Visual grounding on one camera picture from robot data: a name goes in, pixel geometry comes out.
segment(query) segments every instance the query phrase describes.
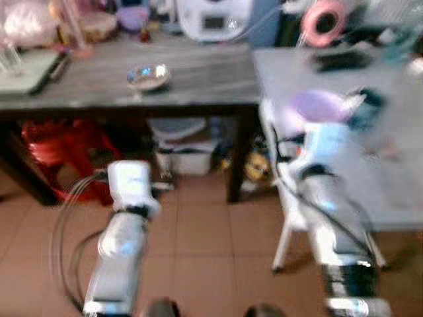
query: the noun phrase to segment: silver bowl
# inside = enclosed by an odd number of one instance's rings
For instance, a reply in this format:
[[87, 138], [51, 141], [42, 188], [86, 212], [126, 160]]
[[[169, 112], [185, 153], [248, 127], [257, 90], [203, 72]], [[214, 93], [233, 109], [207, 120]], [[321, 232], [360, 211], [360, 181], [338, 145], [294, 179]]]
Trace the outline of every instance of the silver bowl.
[[161, 88], [171, 81], [171, 73], [165, 64], [138, 66], [128, 72], [129, 87], [139, 91]]

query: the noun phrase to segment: kitchen appliance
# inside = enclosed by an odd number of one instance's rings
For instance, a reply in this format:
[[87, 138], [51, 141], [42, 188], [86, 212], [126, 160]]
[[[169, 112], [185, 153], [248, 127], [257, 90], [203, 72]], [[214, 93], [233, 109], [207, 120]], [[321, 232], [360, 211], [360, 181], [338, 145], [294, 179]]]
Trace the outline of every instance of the kitchen appliance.
[[177, 0], [184, 33], [199, 42], [223, 42], [242, 34], [249, 25], [254, 0]]

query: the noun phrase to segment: red plastic stool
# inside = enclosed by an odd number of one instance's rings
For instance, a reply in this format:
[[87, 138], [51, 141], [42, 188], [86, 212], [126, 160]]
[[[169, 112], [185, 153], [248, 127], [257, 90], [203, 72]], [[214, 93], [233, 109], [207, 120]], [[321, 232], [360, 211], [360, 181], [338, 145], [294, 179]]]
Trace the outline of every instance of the red plastic stool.
[[[87, 177], [94, 172], [87, 152], [89, 149], [108, 150], [116, 160], [123, 159], [123, 154], [92, 121], [28, 121], [22, 128], [22, 138], [34, 162], [60, 199], [69, 195], [58, 182], [58, 173], [65, 163], [72, 165], [82, 177]], [[84, 191], [79, 200], [95, 198], [99, 198], [103, 205], [112, 201], [107, 184], [93, 182], [91, 190]]]

